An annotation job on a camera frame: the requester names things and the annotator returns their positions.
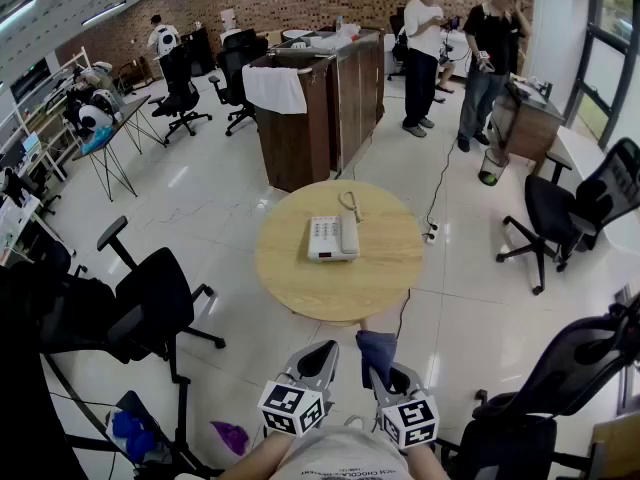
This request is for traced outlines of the white towel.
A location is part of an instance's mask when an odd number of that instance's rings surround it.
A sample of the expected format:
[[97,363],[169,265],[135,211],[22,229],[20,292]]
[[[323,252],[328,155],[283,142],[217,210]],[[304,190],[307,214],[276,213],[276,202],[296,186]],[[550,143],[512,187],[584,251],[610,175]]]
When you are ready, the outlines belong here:
[[298,71],[293,68],[242,68],[246,99],[255,107],[282,115],[307,113]]

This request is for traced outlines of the dark blue cloth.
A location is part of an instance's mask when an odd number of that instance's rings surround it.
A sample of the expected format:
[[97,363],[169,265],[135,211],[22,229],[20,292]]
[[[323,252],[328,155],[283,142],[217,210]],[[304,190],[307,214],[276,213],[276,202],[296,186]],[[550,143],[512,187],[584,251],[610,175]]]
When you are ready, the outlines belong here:
[[364,389],[373,389],[370,369],[373,368],[386,387],[391,386],[390,372],[397,349],[393,333],[359,330],[356,343],[361,352],[361,378]]

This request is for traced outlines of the person's right forearm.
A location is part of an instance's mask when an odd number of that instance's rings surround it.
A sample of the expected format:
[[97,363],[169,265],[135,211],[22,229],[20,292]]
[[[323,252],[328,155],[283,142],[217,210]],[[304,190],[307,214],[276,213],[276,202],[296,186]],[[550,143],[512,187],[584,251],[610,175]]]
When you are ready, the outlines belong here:
[[450,480],[428,444],[418,444],[408,448],[405,453],[413,480]]

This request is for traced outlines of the white desk telephone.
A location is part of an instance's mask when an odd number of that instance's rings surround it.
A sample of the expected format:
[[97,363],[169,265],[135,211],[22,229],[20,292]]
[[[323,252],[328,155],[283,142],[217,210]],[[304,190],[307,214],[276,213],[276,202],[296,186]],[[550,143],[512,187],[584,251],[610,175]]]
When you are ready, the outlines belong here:
[[358,255],[341,251],[340,216],[318,216],[310,220],[308,259],[316,262],[354,261]]

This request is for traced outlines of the brown wooden desk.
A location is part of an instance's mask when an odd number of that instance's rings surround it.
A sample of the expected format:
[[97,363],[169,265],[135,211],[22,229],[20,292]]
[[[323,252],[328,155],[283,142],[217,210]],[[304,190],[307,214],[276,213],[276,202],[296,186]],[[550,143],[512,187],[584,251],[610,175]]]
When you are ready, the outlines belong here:
[[504,152],[540,166],[564,118],[532,87],[510,79],[494,102],[489,123]]

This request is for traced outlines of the black framed window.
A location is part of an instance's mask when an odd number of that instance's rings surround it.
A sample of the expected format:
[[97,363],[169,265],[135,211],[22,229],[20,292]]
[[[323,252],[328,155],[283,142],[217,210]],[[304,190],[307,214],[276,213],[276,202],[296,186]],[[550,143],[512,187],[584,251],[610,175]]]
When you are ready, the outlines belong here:
[[[640,292],[632,292],[629,284],[615,294],[615,301],[628,305]],[[640,359],[623,368],[619,376],[617,416],[640,411]]]

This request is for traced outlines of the white shelf rack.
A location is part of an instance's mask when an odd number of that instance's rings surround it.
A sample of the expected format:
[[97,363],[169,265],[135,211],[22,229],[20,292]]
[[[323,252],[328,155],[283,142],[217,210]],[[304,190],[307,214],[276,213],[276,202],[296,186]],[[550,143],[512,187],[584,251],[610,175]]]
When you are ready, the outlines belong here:
[[62,64],[51,53],[28,70],[20,97],[11,89],[0,94],[0,157],[15,142],[24,143],[34,135],[38,142],[32,148],[33,156],[25,160],[20,171],[32,174],[42,165],[61,182],[66,180],[64,164],[78,147],[74,128],[64,117],[67,90],[73,83],[74,70],[89,66],[85,50]]

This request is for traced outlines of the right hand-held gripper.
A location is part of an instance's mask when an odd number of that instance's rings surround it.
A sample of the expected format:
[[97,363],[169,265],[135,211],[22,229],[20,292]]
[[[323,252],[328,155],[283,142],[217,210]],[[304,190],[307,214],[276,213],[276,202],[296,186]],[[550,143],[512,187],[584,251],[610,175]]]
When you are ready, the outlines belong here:
[[412,369],[394,362],[392,383],[369,368],[377,402],[375,422],[398,449],[430,444],[437,437],[439,412],[434,396]]

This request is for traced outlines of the purple plastic bag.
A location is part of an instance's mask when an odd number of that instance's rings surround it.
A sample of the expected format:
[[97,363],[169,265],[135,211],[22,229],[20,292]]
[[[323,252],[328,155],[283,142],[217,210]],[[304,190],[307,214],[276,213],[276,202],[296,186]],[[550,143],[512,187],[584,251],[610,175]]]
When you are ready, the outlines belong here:
[[249,436],[243,427],[220,421],[211,421],[211,425],[231,452],[237,456],[245,454]]

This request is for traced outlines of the black mesh office chair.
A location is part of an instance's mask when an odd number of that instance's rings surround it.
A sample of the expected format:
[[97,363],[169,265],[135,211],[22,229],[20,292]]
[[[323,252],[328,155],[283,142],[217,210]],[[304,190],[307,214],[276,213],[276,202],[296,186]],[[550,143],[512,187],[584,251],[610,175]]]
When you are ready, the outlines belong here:
[[589,473],[594,457],[556,451],[557,422],[582,409],[640,359],[640,294],[606,314],[567,325],[523,386],[494,397],[480,389],[461,441],[436,441],[450,480],[548,480],[553,464]]

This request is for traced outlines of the blue bundle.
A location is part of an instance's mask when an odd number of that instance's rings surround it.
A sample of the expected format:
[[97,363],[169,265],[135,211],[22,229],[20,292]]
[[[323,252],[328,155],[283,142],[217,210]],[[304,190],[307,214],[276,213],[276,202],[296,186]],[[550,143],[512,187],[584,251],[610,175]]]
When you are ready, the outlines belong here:
[[113,412],[111,423],[113,436],[124,441],[126,453],[135,463],[143,463],[146,454],[156,449],[153,433],[131,412]]

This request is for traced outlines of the person's left forearm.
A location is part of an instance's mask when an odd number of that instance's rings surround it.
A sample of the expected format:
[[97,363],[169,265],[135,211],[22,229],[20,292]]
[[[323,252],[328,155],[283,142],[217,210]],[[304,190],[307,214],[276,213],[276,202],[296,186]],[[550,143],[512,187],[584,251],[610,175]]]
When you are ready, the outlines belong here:
[[238,463],[225,470],[217,480],[269,480],[294,441],[295,437],[292,435],[271,433]]

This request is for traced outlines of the black framed glass door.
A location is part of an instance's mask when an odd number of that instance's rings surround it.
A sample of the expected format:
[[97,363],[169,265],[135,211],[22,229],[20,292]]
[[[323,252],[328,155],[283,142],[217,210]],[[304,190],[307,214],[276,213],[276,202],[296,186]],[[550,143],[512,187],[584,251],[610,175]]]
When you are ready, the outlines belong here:
[[585,131],[604,150],[640,66],[640,0],[588,0],[584,25],[565,124]]

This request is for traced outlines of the light blue plastic bag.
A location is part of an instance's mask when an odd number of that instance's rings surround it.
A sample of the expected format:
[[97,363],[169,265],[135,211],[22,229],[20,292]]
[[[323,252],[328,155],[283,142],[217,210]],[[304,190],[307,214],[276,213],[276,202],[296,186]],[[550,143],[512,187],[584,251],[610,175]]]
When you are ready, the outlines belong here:
[[111,126],[101,127],[94,131],[92,137],[82,145],[81,153],[87,155],[104,146],[113,135]]

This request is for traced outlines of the ceiling strip light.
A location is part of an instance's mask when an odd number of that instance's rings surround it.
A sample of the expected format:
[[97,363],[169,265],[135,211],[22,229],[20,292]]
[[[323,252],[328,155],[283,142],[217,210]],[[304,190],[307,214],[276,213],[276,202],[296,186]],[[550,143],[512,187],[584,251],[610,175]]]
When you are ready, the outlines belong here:
[[90,18],[82,21],[81,26],[85,27],[85,26],[89,26],[90,24],[93,24],[94,22],[96,22],[97,20],[106,17],[110,14],[112,14],[113,12],[115,12],[116,10],[119,10],[120,8],[126,6],[127,1],[124,0],[122,2],[119,2],[117,4],[114,4],[110,7],[108,7],[107,9],[100,11],[99,13],[91,16]]
[[10,28],[16,21],[29,13],[37,0],[23,0],[0,16],[0,33]]

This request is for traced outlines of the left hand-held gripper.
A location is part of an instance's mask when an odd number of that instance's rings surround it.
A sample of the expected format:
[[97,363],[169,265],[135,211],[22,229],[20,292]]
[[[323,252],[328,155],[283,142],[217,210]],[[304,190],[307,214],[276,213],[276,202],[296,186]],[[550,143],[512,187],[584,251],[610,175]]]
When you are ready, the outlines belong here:
[[303,437],[319,428],[332,406],[329,386],[339,359],[335,340],[294,353],[275,380],[268,381],[257,408],[267,432]]

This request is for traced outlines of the person's white printed shirt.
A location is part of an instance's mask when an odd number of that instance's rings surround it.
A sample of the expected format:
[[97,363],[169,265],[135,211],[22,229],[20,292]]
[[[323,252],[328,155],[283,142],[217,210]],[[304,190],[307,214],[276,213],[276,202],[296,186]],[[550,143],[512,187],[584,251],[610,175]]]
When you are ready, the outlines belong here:
[[313,429],[297,439],[270,480],[412,480],[388,441],[348,426]]

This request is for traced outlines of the brown wooden cabinet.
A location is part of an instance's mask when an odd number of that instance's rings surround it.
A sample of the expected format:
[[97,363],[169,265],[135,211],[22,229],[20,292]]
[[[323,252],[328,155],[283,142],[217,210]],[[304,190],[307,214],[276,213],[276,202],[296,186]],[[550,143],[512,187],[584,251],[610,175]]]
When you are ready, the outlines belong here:
[[298,71],[307,113],[255,107],[271,186],[293,192],[354,163],[384,115],[384,32],[317,31],[268,50],[251,67]]

